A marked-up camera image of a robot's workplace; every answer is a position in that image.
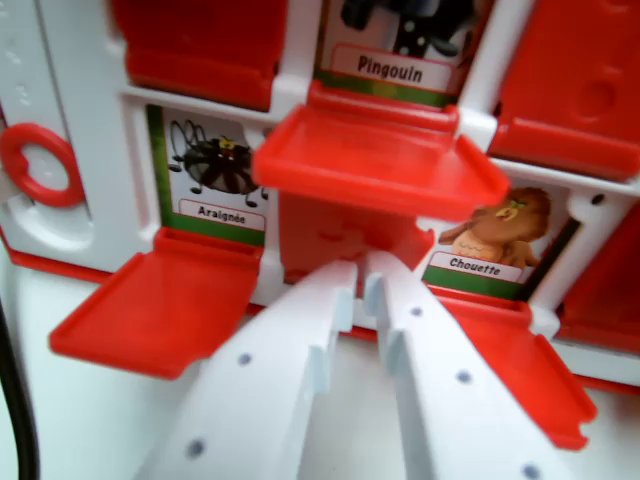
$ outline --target open red flap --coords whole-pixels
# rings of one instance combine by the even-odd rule
[[[465,136],[457,111],[312,88],[254,155],[261,185],[404,215],[463,221],[508,180]]]
[[[529,331],[526,303],[429,287],[520,405],[562,448],[587,444],[580,425],[597,409],[542,335]]]
[[[50,335],[60,354],[165,378],[235,331],[262,249],[163,228]]]

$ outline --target green stripe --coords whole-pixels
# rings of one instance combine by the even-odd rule
[[[454,288],[466,292],[479,293],[498,298],[513,300],[517,298],[522,284],[507,282],[497,278],[470,275],[468,273],[449,270],[446,268],[429,266],[423,280],[429,285]]]
[[[171,184],[169,183],[169,168],[167,150],[164,138],[164,119],[162,108],[147,105],[147,121],[151,139],[151,153],[158,186],[158,200],[162,225],[178,230],[210,235],[235,242],[246,243],[261,247],[264,245],[264,232],[247,228],[227,225],[225,223],[210,222],[200,218],[187,217],[173,211],[171,206]]]
[[[393,85],[387,82],[352,77],[349,75],[327,72],[325,70],[316,70],[315,77],[318,78],[326,87],[344,88],[358,93],[367,93],[378,97],[402,100],[404,102],[444,107],[445,105],[455,103],[457,100],[455,95],[431,92],[421,88]]]

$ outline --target red ring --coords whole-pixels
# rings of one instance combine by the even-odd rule
[[[67,188],[53,190],[44,187],[29,175],[29,161],[22,153],[27,144],[41,146],[60,161],[69,179]],[[35,123],[19,123],[7,128],[0,137],[0,159],[13,183],[33,200],[51,207],[71,207],[84,201],[73,148],[51,130]]]

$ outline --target spider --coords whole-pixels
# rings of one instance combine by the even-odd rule
[[[182,155],[178,154],[175,144],[175,135],[182,135],[186,150]],[[236,144],[225,137],[211,138],[207,140],[201,125],[186,120],[184,125],[173,120],[169,126],[172,159],[176,163],[169,164],[172,172],[181,172],[182,166],[189,176],[198,183],[192,187],[191,192],[202,193],[205,186],[211,190],[218,190],[232,195],[244,195],[245,204],[250,208],[256,208],[258,204],[249,198],[258,189],[258,185],[251,179],[251,150],[248,147]],[[268,194],[264,188],[260,195],[267,200]]]

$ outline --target animal picture card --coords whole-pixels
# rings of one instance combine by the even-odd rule
[[[430,285],[520,299],[570,221],[569,191],[512,178],[506,198],[444,228],[423,279]]]
[[[444,106],[462,89],[493,0],[325,0],[316,77],[329,87]]]
[[[251,178],[242,125],[147,105],[162,224],[264,245],[268,194]]]

